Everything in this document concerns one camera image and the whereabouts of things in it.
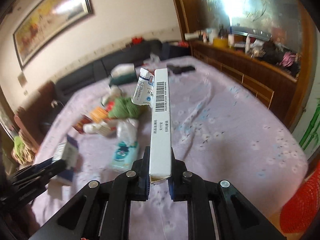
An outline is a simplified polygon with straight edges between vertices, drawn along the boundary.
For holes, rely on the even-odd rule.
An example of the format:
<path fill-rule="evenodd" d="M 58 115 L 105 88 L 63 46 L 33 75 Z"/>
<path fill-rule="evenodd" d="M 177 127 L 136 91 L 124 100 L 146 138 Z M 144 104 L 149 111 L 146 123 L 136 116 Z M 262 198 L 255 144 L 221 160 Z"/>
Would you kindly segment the blue white medicine box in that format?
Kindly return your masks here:
<path fill-rule="evenodd" d="M 78 142 L 70 135 L 67 135 L 66 141 L 58 144 L 52 158 L 52 163 L 63 160 L 65 162 L 65 168 L 54 176 L 53 180 L 61 183 L 62 185 L 71 186 L 78 156 Z"/>

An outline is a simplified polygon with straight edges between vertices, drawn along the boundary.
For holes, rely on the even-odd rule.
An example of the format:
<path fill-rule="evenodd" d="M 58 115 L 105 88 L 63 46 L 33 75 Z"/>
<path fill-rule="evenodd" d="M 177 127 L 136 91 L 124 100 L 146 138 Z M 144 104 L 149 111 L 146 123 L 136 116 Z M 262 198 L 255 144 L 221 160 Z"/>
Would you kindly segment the teal cartoon tissue pack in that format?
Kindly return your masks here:
<path fill-rule="evenodd" d="M 117 172 L 131 170 L 134 161 L 137 160 L 139 143 L 135 141 L 132 145 L 127 145 L 121 141 L 117 144 L 109 167 Z"/>

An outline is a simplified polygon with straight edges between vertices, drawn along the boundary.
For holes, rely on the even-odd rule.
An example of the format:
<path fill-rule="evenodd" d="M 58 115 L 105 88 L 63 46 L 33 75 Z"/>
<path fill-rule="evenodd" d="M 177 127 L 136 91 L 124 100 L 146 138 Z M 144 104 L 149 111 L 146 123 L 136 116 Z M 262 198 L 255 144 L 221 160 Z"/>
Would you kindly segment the long white barcode box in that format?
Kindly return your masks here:
<path fill-rule="evenodd" d="M 171 176 L 170 93 L 167 68 L 155 70 L 149 177 L 159 184 Z"/>

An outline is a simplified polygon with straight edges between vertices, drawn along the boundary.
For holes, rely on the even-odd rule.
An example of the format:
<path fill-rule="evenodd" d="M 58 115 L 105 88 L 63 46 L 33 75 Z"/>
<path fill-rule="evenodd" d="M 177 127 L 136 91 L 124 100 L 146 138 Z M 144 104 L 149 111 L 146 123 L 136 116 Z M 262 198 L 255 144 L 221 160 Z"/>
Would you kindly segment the red plastic mesh basket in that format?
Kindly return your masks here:
<path fill-rule="evenodd" d="M 310 178 L 283 206 L 280 228 L 283 233 L 300 233 L 307 230 L 319 211 L 319 165 Z"/>

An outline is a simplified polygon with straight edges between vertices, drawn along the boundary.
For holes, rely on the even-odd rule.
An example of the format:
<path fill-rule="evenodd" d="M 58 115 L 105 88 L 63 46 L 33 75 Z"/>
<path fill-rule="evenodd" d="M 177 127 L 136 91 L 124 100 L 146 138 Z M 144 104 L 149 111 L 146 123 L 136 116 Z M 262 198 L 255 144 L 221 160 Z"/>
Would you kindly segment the white paper bag red text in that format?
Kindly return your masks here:
<path fill-rule="evenodd" d="M 99 134 L 108 137 L 116 131 L 117 124 L 116 120 L 103 120 L 99 123 L 84 124 L 82 129 L 86 134 Z"/>

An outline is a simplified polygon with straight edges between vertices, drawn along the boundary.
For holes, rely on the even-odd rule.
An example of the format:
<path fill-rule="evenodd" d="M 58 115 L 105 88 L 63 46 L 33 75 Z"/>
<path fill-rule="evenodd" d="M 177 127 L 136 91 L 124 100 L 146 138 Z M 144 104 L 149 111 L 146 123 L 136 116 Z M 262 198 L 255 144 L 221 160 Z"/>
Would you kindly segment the dark red snack packet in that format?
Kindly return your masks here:
<path fill-rule="evenodd" d="M 93 121 L 92 119 L 90 119 L 88 116 L 86 115 L 82 115 L 80 116 L 80 118 L 78 120 L 76 120 L 76 122 L 73 124 L 73 128 L 80 134 L 84 133 L 84 129 L 83 126 L 85 124 L 91 124 Z"/>

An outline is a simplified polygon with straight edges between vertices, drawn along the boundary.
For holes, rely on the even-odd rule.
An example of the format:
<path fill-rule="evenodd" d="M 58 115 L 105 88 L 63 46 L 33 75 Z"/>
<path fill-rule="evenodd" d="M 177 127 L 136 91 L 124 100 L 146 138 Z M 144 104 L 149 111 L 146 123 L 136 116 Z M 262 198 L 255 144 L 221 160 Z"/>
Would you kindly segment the orange medicine box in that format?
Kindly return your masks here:
<path fill-rule="evenodd" d="M 95 107 L 95 109 L 90 111 L 89 116 L 93 122 L 100 123 L 108 118 L 108 112 L 102 107 Z"/>

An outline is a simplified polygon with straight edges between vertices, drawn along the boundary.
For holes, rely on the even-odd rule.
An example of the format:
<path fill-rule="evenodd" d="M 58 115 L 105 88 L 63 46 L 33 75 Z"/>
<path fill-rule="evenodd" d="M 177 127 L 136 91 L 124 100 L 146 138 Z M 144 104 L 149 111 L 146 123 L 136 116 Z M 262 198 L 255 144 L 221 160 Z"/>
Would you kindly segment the green fuzzy sock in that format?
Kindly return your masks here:
<path fill-rule="evenodd" d="M 146 106 L 132 103 L 131 98 L 119 97 L 114 100 L 114 105 L 108 111 L 110 119 L 138 119 L 145 111 Z"/>

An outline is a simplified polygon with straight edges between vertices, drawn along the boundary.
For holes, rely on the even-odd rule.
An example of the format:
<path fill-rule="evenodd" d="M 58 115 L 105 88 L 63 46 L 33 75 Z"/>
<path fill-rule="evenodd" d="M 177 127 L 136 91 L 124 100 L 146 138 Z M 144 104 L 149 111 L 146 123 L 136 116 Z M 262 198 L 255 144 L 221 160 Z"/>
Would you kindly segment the red white cigarette pack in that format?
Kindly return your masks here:
<path fill-rule="evenodd" d="M 114 107 L 114 105 L 115 105 L 114 101 L 108 102 L 107 105 L 106 105 L 106 111 L 110 112 L 112 110 L 112 108 Z"/>

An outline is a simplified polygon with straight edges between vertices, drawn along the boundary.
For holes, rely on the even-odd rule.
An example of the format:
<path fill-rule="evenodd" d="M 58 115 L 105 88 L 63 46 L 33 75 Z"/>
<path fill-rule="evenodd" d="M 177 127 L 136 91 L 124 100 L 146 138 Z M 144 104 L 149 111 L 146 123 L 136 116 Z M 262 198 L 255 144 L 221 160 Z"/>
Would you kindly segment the clear plastic bag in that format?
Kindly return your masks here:
<path fill-rule="evenodd" d="M 124 119 L 118 121 L 117 138 L 127 146 L 133 145 L 137 140 L 139 121 L 137 119 Z"/>

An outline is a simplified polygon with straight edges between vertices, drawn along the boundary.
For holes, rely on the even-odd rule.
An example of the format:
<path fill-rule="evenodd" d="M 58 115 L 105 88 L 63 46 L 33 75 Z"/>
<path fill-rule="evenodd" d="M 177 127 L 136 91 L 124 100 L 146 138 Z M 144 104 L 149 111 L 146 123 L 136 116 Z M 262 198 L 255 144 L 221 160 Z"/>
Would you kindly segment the brown wooden chair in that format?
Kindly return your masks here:
<path fill-rule="evenodd" d="M 27 96 L 14 116 L 17 126 L 30 141 L 35 152 L 39 150 L 46 136 L 42 126 L 53 111 L 52 101 L 55 97 L 55 84 L 48 81 Z"/>

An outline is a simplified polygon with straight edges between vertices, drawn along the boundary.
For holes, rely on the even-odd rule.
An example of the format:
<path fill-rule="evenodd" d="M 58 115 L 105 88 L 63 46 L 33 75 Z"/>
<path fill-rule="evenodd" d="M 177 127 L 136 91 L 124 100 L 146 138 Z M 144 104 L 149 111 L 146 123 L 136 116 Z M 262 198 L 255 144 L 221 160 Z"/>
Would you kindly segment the white green-trimmed sock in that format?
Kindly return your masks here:
<path fill-rule="evenodd" d="M 100 103 L 105 107 L 109 102 L 114 101 L 121 96 L 121 89 L 118 86 L 111 86 L 109 93 L 101 97 Z"/>

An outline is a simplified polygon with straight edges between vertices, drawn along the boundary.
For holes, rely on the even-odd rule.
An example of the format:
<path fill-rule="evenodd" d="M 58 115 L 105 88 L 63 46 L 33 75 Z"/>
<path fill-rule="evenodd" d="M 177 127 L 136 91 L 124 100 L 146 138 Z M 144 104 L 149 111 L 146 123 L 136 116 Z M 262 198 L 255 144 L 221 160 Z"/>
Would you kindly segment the bamboo painted glass panel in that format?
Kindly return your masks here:
<path fill-rule="evenodd" d="M 303 114 L 293 131 L 293 136 L 299 142 L 308 159 L 319 147 L 319 31 L 316 31 L 317 53 L 316 69 L 312 86 Z"/>

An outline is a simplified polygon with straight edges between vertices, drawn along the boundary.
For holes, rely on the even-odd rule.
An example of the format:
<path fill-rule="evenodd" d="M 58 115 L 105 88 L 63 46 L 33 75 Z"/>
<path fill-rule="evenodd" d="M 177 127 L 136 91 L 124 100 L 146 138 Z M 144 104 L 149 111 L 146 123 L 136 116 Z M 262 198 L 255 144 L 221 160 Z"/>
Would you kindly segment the dark green tissue box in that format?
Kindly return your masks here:
<path fill-rule="evenodd" d="M 138 77 L 135 65 L 132 63 L 119 64 L 111 70 L 109 86 L 121 86 L 128 83 L 137 82 Z"/>

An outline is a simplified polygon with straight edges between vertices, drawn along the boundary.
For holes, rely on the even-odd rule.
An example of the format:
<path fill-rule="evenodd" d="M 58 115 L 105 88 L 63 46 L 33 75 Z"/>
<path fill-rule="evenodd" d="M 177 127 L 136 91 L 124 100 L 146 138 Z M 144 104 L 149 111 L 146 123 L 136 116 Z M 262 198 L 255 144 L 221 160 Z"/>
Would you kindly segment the black leather sofa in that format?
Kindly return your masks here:
<path fill-rule="evenodd" d="M 59 100 L 66 105 L 78 90 L 110 76 L 111 70 L 115 66 L 132 63 L 135 67 L 140 67 L 144 61 L 151 59 L 151 55 L 159 57 L 161 49 L 162 42 L 160 40 L 148 40 L 107 54 L 59 79 L 55 83 L 56 97 L 54 100 Z M 43 123 L 44 133 L 49 131 L 61 110 L 62 107 L 53 109 L 49 118 Z"/>

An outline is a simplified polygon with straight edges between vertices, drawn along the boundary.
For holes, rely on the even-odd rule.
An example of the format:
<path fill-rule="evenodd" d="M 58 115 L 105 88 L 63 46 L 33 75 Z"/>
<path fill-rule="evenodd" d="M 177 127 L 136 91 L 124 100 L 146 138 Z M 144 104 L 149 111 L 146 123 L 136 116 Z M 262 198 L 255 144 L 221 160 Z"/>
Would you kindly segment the dark shopping bag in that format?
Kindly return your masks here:
<path fill-rule="evenodd" d="M 178 44 L 174 44 L 174 42 L 162 43 L 162 49 L 159 56 L 161 61 L 184 56 L 191 56 L 190 47 L 183 47 Z"/>

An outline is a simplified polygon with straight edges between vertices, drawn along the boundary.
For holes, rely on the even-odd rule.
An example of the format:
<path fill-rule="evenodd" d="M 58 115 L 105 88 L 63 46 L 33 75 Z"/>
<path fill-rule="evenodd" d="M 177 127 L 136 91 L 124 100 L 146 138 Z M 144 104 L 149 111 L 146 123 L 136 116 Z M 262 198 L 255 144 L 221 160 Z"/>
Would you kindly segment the red knot ornament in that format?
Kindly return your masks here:
<path fill-rule="evenodd" d="M 143 38 L 143 37 L 133 37 L 133 38 L 131 39 L 131 43 L 132 43 L 133 45 L 140 44 L 140 43 L 142 43 L 143 41 L 144 41 L 144 38 Z"/>

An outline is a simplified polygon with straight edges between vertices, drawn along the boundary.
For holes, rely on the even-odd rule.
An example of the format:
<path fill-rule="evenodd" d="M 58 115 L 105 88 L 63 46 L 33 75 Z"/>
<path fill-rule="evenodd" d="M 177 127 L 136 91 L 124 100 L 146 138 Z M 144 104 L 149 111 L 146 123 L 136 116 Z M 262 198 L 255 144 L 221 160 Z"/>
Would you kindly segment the wooden glass partition cabinet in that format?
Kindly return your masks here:
<path fill-rule="evenodd" d="M 300 0 L 173 0 L 197 59 L 243 84 L 289 129 L 308 99 L 316 27 Z M 216 48 L 213 39 L 228 39 Z"/>

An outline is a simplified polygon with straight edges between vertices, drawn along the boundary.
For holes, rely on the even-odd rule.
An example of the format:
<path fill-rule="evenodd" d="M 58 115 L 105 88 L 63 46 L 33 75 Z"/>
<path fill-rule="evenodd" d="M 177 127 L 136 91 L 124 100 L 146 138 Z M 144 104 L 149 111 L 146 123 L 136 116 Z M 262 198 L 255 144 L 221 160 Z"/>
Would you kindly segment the framed horse painting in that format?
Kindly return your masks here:
<path fill-rule="evenodd" d="M 13 34 L 21 69 L 56 35 L 93 13 L 90 0 L 42 0 Z"/>

